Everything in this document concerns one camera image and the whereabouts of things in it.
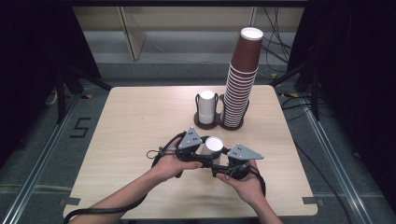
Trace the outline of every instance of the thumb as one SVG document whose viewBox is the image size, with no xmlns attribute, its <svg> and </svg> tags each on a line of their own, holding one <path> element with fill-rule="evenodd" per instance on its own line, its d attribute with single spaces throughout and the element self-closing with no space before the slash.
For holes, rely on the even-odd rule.
<svg viewBox="0 0 396 224">
<path fill-rule="evenodd" d="M 183 163 L 184 163 L 183 170 L 195 170 L 195 169 L 201 168 L 203 166 L 198 161 L 188 161 L 188 162 L 183 162 Z"/>
</svg>

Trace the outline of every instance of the hand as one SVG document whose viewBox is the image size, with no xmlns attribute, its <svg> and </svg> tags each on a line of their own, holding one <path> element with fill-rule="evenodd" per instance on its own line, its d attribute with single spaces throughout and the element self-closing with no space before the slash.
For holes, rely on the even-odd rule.
<svg viewBox="0 0 396 224">
<path fill-rule="evenodd" d="M 175 147 L 179 141 L 180 138 L 177 138 L 169 147 Z M 184 170 L 194 170 L 202 167 L 202 164 L 198 161 L 180 161 L 174 150 L 165 150 L 164 153 L 166 155 L 160 158 L 158 163 L 152 168 L 152 170 L 158 173 L 163 181 L 174 177 Z"/>
<path fill-rule="evenodd" d="M 249 161 L 250 166 L 254 166 L 257 169 L 255 161 Z M 222 182 L 230 185 L 239 195 L 239 197 L 246 203 L 252 204 L 254 200 L 258 200 L 264 197 L 262 194 L 262 185 L 259 179 L 249 173 L 245 178 L 241 180 L 233 179 L 225 174 L 217 174 L 216 177 Z"/>
</svg>

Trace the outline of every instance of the white paper cup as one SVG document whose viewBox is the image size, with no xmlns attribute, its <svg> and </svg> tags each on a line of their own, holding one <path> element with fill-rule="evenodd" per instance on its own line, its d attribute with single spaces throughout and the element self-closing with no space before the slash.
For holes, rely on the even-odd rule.
<svg viewBox="0 0 396 224">
<path fill-rule="evenodd" d="M 210 136 L 205 141 L 204 147 L 201 150 L 201 155 L 212 155 L 222 150 L 223 146 L 221 139 Z M 213 160 L 213 164 L 220 165 L 220 158 L 221 154 L 217 159 Z"/>
<path fill-rule="evenodd" d="M 200 115 L 210 117 L 215 114 L 215 93 L 213 91 L 202 91 L 198 98 L 198 112 Z"/>
<path fill-rule="evenodd" d="M 203 124 L 211 124 L 211 123 L 213 123 L 213 121 L 215 121 L 215 115 L 212 114 L 209 116 L 205 116 L 205 115 L 199 114 L 198 120 Z"/>
</svg>

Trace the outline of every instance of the cup stand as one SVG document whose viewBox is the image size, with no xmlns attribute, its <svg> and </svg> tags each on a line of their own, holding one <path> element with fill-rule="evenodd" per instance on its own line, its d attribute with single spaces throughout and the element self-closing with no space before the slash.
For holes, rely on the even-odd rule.
<svg viewBox="0 0 396 224">
<path fill-rule="evenodd" d="M 249 101 L 247 101 L 247 108 L 245 109 L 245 112 L 244 112 L 244 114 L 243 114 L 243 116 L 242 116 L 242 118 L 241 118 L 241 121 L 239 121 L 238 126 L 236 126 L 236 127 L 228 127 L 228 126 L 226 126 L 226 125 L 224 124 L 224 121 L 221 120 L 221 118 L 220 118 L 220 113 L 216 113 L 216 107 L 217 107 L 218 101 L 219 101 L 219 99 L 220 99 L 220 100 L 223 102 L 223 108 L 224 108 L 223 111 L 224 111 L 224 114 L 225 114 L 225 115 L 227 114 L 227 105 L 226 105 L 225 102 L 224 102 L 224 94 L 222 94 L 221 96 L 218 96 L 217 94 L 215 94 L 215 111 L 214 111 L 215 119 L 214 119 L 213 122 L 210 123 L 210 124 L 203 124 L 203 123 L 201 123 L 201 122 L 199 121 L 199 116 L 198 116 L 198 113 L 199 113 L 198 99 L 199 99 L 199 94 L 197 94 L 196 97 L 195 97 L 195 103 L 196 103 L 196 106 L 197 106 L 197 112 L 194 114 L 194 123 L 195 123 L 195 125 L 196 125 L 197 127 L 199 127 L 200 129 L 203 129 L 203 130 L 210 130 L 210 129 L 214 129 L 216 126 L 219 125 L 221 128 L 223 128 L 223 129 L 225 129 L 225 130 L 227 130 L 227 131 L 236 131 L 236 130 L 240 129 L 240 128 L 242 127 L 242 125 L 244 124 L 244 116 L 245 116 L 245 114 L 246 114 L 247 111 L 248 111 L 248 104 L 249 104 Z"/>
</svg>

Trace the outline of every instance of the finger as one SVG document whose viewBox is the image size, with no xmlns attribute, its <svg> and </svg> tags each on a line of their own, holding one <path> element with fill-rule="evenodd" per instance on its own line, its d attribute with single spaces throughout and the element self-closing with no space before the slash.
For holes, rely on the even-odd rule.
<svg viewBox="0 0 396 224">
<path fill-rule="evenodd" d="M 231 187 L 233 187 L 235 180 L 230 178 L 228 175 L 225 175 L 225 174 L 222 174 L 222 173 L 218 173 L 218 174 L 216 174 L 216 177 L 218 179 L 220 179 L 222 182 L 224 182 L 224 183 L 230 185 Z"/>
<path fill-rule="evenodd" d="M 181 139 L 181 137 L 175 139 L 175 140 L 171 143 L 171 145 L 169 145 L 169 147 L 175 147 L 175 146 L 177 146 L 177 143 L 180 142 L 180 139 Z"/>
<path fill-rule="evenodd" d="M 249 163 L 250 163 L 251 166 L 254 166 L 257 169 L 257 163 L 256 163 L 255 160 L 250 160 Z"/>
<path fill-rule="evenodd" d="M 203 165 L 198 161 L 188 161 L 182 162 L 182 169 L 183 170 L 195 170 L 201 168 Z"/>
</svg>

